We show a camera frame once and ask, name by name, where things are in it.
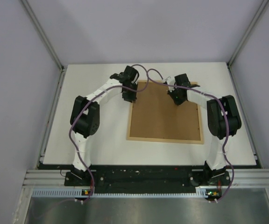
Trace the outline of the wooden picture frame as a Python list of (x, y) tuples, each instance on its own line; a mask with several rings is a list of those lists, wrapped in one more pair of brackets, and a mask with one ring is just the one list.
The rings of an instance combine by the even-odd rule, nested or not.
[(199, 105), (185, 101), (176, 105), (168, 87), (139, 81), (146, 89), (137, 93), (130, 105), (127, 140), (203, 144), (203, 125)]

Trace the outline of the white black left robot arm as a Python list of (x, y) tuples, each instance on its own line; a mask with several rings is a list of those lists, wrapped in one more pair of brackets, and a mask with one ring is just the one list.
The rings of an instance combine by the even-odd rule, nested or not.
[(135, 102), (138, 78), (139, 72), (134, 67), (127, 66), (123, 72), (112, 74), (106, 83), (94, 92), (75, 98), (69, 138), (76, 149), (71, 174), (79, 184), (88, 184), (92, 176), (89, 171), (90, 153), (86, 145), (89, 137), (94, 135), (100, 126), (101, 106), (117, 95), (121, 95), (127, 102)]

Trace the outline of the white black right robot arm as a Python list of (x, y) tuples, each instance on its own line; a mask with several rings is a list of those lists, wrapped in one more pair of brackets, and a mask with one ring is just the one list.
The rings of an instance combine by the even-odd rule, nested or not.
[(221, 98), (208, 93), (198, 84), (192, 84), (187, 74), (168, 77), (165, 81), (169, 90), (167, 94), (174, 104), (181, 105), (188, 101), (206, 110), (207, 126), (212, 135), (209, 155), (203, 168), (200, 183), (217, 184), (226, 176), (227, 143), (241, 128), (242, 122), (234, 96)]

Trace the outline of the aluminium right corner post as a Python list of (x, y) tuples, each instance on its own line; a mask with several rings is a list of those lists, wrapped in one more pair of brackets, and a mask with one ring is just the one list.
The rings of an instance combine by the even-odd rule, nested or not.
[(239, 40), (237, 46), (235, 47), (234, 52), (232, 53), (230, 59), (227, 62), (228, 69), (230, 69), (232, 67), (235, 60), (237, 59), (237, 57), (239, 56), (239, 54), (243, 50), (245, 44), (247, 43), (248, 39), (252, 35), (252, 32), (254, 31), (256, 26), (258, 25), (260, 19), (263, 17), (263, 15), (264, 15), (265, 11), (267, 10), (268, 6), (269, 6), (269, 0), (262, 0), (260, 2), (260, 5), (259, 5), (256, 13), (254, 14), (251, 22), (249, 23), (249, 25), (248, 25), (247, 29), (245, 30), (242, 38)]

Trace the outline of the aluminium corner post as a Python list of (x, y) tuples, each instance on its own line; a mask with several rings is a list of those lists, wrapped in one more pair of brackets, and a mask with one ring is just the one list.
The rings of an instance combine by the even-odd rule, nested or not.
[(32, 25), (34, 26), (36, 33), (38, 34), (39, 38), (41, 39), (48, 54), (50, 55), (50, 57), (52, 58), (53, 62), (56, 64), (58, 69), (60, 71), (62, 71), (64, 69), (64, 66), (60, 62), (59, 57), (57, 56), (51, 42), (49, 41), (47, 35), (45, 34), (44, 29), (42, 28), (42, 26), (41, 26), (41, 24), (36, 16), (36, 14), (34, 13), (30, 3), (28, 2), (28, 0), (19, 0), (19, 2), (21, 4), (22, 8), (25, 10), (27, 16), (29, 17)]
[(269, 6), (269, 0), (262, 0), (260, 2), (260, 5), (259, 5), (256, 13), (254, 14), (251, 22), (249, 23), (249, 25), (248, 25), (247, 29), (245, 30), (242, 38), (239, 40), (237, 46), (235, 47), (234, 52), (232, 53), (230, 59), (227, 62), (228, 69), (230, 69), (232, 67), (235, 60), (237, 59), (237, 57), (239, 56), (239, 54), (243, 50), (245, 44), (247, 43), (248, 39), (252, 35), (252, 32), (254, 31), (256, 26), (258, 25), (260, 19), (263, 17), (263, 15), (264, 15), (265, 11), (267, 10), (268, 6)]

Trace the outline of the aluminium left table rail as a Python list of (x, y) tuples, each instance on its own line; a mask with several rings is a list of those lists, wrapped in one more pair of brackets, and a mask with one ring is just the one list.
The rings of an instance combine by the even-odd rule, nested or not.
[(57, 81), (57, 86), (55, 89), (55, 94), (53, 96), (53, 99), (52, 99), (52, 102), (50, 105), (50, 109), (48, 110), (49, 113), (47, 116), (47, 120), (45, 122), (44, 132), (42, 134), (42, 138), (40, 141), (38, 157), (37, 157), (36, 163), (34, 165), (35, 169), (38, 169), (41, 158), (44, 157), (44, 155), (45, 155), (46, 146), (48, 144), (48, 139), (49, 139), (52, 123), (53, 123), (55, 112), (57, 109), (59, 95), (61, 93), (61, 88), (63, 86), (64, 77), (66, 74), (66, 69), (67, 69), (66, 67), (63, 67), (63, 69), (60, 71), (59, 79)]

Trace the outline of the aluminium table rail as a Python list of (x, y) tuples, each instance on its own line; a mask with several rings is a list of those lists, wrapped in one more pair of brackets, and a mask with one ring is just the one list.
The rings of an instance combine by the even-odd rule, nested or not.
[(59, 79), (57, 81), (57, 86), (55, 89), (55, 94), (53, 96), (53, 99), (52, 99), (52, 102), (50, 105), (50, 109), (48, 110), (49, 113), (47, 116), (47, 120), (45, 122), (44, 132), (42, 134), (42, 138), (40, 141), (38, 157), (37, 157), (36, 163), (34, 165), (35, 169), (38, 169), (41, 158), (44, 157), (44, 155), (45, 155), (46, 146), (48, 144), (48, 139), (49, 139), (52, 123), (53, 123), (55, 112), (57, 109), (59, 95), (61, 93), (61, 88), (63, 86), (64, 77), (66, 74), (66, 69), (67, 69), (66, 67), (63, 67), (63, 69), (60, 71)]
[(232, 71), (232, 67), (230, 66), (230, 63), (226, 63), (226, 65), (227, 65), (227, 69), (228, 69), (228, 72), (229, 72), (229, 76), (230, 76), (231, 81), (232, 81), (232, 85), (233, 85), (235, 94), (236, 94), (238, 102), (239, 102), (240, 112), (241, 112), (241, 116), (242, 116), (242, 119), (243, 119), (243, 122), (244, 122), (244, 125), (245, 125), (245, 128), (246, 128), (248, 139), (249, 139), (249, 142), (250, 142), (250, 145), (252, 147), (252, 151), (253, 151), (253, 154), (254, 154), (254, 157), (255, 157), (255, 160), (256, 160), (256, 166), (255, 167), (256, 168), (264, 168), (264, 165), (262, 164), (262, 161), (260, 159), (260, 153), (259, 153), (259, 151), (257, 149), (257, 145), (256, 145), (255, 139), (254, 139), (253, 134), (252, 134), (252, 130), (251, 130), (251, 127), (250, 127), (248, 115), (246, 113), (245, 105), (244, 105), (244, 102), (242, 100), (242, 95), (240, 93), (240, 90), (238, 88), (237, 82), (235, 80), (235, 75), (234, 75), (234, 73)]

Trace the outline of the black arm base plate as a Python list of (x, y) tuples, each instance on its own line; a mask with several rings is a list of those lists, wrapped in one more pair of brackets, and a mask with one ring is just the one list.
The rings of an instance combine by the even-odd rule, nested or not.
[(181, 187), (227, 186), (226, 168), (210, 170), (207, 165), (91, 165), (87, 171), (72, 168), (66, 174), (65, 186), (116, 187), (180, 184)]

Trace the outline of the aluminium right table rail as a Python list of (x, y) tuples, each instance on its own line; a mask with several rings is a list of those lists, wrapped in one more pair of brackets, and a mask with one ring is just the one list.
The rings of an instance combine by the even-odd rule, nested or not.
[(239, 102), (240, 112), (241, 112), (241, 116), (242, 116), (242, 119), (243, 119), (243, 122), (244, 122), (244, 125), (245, 125), (245, 128), (246, 128), (248, 139), (249, 139), (249, 142), (250, 142), (250, 145), (252, 147), (252, 151), (253, 151), (253, 154), (254, 154), (254, 157), (255, 157), (255, 160), (256, 160), (256, 166), (255, 167), (256, 168), (264, 168), (264, 165), (262, 164), (262, 161), (260, 159), (260, 153), (259, 153), (259, 151), (257, 149), (257, 145), (256, 145), (255, 139), (254, 139), (253, 134), (252, 134), (252, 130), (251, 130), (251, 127), (250, 127), (248, 115), (246, 113), (245, 105), (244, 105), (244, 102), (242, 100), (242, 95), (240, 93), (240, 90), (238, 88), (237, 82), (235, 80), (235, 75), (234, 75), (234, 73), (232, 71), (232, 67), (230, 66), (230, 63), (226, 63), (226, 65), (227, 65), (227, 69), (228, 69), (228, 72), (229, 72), (229, 76), (230, 76), (231, 81), (232, 81), (232, 85), (233, 85), (235, 94), (236, 94), (238, 102)]

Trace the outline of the aluminium left corner post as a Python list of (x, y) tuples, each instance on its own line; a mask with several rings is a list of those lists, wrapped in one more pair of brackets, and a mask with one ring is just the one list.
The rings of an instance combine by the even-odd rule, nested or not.
[(28, 2), (28, 0), (19, 0), (19, 2), (21, 4), (22, 8), (25, 10), (27, 16), (29, 17), (32, 25), (34, 26), (36, 33), (38, 34), (39, 38), (41, 39), (48, 54), (50, 55), (50, 57), (52, 58), (53, 62), (56, 64), (58, 69), (60, 71), (62, 71), (64, 69), (64, 66), (60, 62), (59, 57), (57, 56), (51, 42), (49, 41), (47, 35), (45, 34), (44, 29), (42, 28), (42, 26), (41, 26), (41, 24), (36, 16), (36, 14), (34, 13), (30, 3)]

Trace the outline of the aluminium front rail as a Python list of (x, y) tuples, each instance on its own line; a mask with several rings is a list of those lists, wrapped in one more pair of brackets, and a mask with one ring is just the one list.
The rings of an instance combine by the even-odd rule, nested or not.
[[(269, 188), (269, 169), (227, 170), (234, 178), (233, 188)], [(65, 177), (57, 170), (28, 170), (22, 186), (24, 188), (62, 188)]]

